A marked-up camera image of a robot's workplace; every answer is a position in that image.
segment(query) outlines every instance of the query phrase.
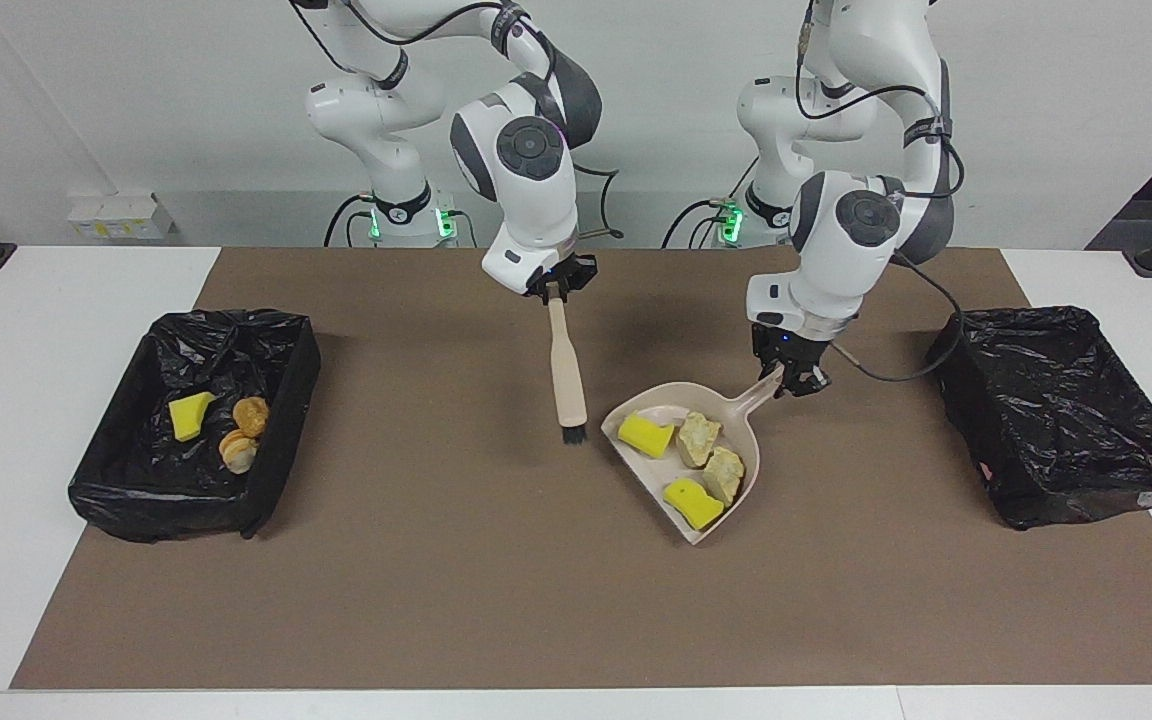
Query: white power box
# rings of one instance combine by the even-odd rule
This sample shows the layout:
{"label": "white power box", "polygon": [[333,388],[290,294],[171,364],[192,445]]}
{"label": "white power box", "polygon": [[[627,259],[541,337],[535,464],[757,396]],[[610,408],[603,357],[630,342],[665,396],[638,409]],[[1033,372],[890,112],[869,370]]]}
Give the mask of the white power box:
{"label": "white power box", "polygon": [[69,225],[91,240],[164,240],[174,229],[172,215],[153,195],[78,197]]}

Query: food item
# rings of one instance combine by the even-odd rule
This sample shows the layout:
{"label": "food item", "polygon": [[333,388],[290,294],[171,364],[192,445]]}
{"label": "food item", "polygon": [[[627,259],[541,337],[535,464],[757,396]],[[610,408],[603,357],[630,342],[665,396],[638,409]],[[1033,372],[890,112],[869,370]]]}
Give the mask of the food item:
{"label": "food item", "polygon": [[172,434],[180,442],[188,442],[202,433],[202,416],[207,412],[207,406],[217,400],[210,392],[181,397],[168,402],[168,414],[172,415]]}
{"label": "food item", "polygon": [[242,475],[252,469],[252,462],[256,461],[256,452],[260,449],[260,444],[245,435],[230,439],[233,434],[229,433],[225,437],[229,442],[221,442],[220,457],[225,461],[225,468],[229,468],[230,473]]}
{"label": "food item", "polygon": [[702,473],[708,494],[722,501],[723,507],[732,507],[732,503],[736,502],[740,480],[744,477],[744,462],[741,462],[740,455],[727,450],[726,447],[714,448],[714,456],[710,457]]}
{"label": "food item", "polygon": [[705,493],[705,488],[692,479],[677,478],[664,488],[664,501],[673,509],[682,511],[687,524],[694,530],[703,530],[723,514],[723,503]]}
{"label": "food item", "polygon": [[708,455],[714,450],[718,430],[721,429],[723,429],[722,423],[712,423],[704,415],[687,414],[675,442],[679,455],[682,455],[682,464],[689,468],[704,468],[705,461],[708,461]]}
{"label": "food item", "polygon": [[260,437],[265,433],[265,423],[270,420],[270,406],[265,397],[243,397],[234,406],[234,423],[238,424],[238,430],[251,438]]}
{"label": "food item", "polygon": [[621,423],[621,430],[617,430],[616,437],[621,438],[621,442],[659,460],[664,457],[664,452],[669,447],[669,439],[673,438],[673,425],[660,427],[660,425],[644,418],[643,415],[632,414]]}

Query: black plastic bag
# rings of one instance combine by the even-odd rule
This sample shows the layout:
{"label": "black plastic bag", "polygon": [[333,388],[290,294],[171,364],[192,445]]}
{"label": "black plastic bag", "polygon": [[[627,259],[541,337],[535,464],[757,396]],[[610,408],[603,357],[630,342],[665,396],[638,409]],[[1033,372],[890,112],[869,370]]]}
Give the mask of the black plastic bag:
{"label": "black plastic bag", "polygon": [[[958,333],[950,319],[929,351]],[[1152,507],[1152,402],[1078,306],[967,313],[935,373],[998,515],[1011,528]]]}
{"label": "black plastic bag", "polygon": [[[165,314],[141,340],[69,486],[84,520],[131,541],[252,533],[273,514],[296,458],[317,373],[310,319],[275,310]],[[192,441],[174,438],[168,403],[211,392]],[[242,397],[270,402],[250,471],[225,468],[220,439]]]}

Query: brown table mat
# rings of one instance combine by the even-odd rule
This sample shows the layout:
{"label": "brown table mat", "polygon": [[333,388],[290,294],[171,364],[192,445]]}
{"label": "brown table mat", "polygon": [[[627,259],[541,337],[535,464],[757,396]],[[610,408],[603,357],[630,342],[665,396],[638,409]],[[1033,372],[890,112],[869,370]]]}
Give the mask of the brown table mat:
{"label": "brown table mat", "polygon": [[[283,502],[255,541],[89,528],[13,687],[1152,683],[1152,518],[1007,529],[931,381],[828,357],[835,386],[755,416],[740,515],[677,537],[598,423],[659,382],[748,387],[745,281],[791,256],[600,252],[571,448],[547,316],[477,252],[222,251],[198,305],[311,314],[323,348]],[[998,251],[929,270],[1025,305]],[[895,373],[948,308],[890,270],[863,313],[846,344]]]}

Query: yellow sponge piece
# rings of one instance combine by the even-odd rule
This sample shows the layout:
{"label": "yellow sponge piece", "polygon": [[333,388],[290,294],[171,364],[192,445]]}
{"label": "yellow sponge piece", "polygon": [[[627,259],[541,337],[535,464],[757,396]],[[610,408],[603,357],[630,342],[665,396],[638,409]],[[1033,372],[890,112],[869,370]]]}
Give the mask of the yellow sponge piece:
{"label": "yellow sponge piece", "polygon": [[632,414],[621,423],[621,430],[617,430],[616,437],[621,438],[621,442],[659,460],[664,457],[664,452],[669,447],[669,441],[673,438],[673,425],[660,427],[660,425],[644,418],[643,415]]}
{"label": "yellow sponge piece", "polygon": [[675,510],[682,511],[687,524],[694,530],[703,530],[723,514],[723,503],[708,497],[705,488],[696,480],[677,478],[664,488],[664,501]]}
{"label": "yellow sponge piece", "polygon": [[198,395],[168,402],[168,410],[172,414],[172,432],[180,442],[191,441],[202,433],[202,416],[215,397],[210,392],[200,392]]}

